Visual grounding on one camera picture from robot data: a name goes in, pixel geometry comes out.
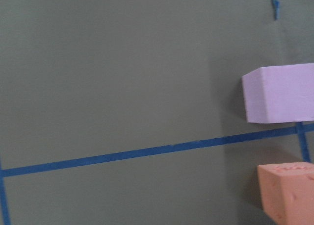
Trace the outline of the orange foam block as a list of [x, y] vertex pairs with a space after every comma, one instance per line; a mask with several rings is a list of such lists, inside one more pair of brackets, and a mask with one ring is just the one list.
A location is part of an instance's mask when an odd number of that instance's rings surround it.
[[277, 225], [314, 223], [314, 165], [308, 162], [257, 166], [262, 207]]

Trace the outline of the pink foam block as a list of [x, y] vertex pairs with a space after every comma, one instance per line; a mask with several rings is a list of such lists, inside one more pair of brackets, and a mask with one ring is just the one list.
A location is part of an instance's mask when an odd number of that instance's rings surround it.
[[242, 77], [246, 119], [275, 124], [313, 121], [314, 65], [258, 68]]

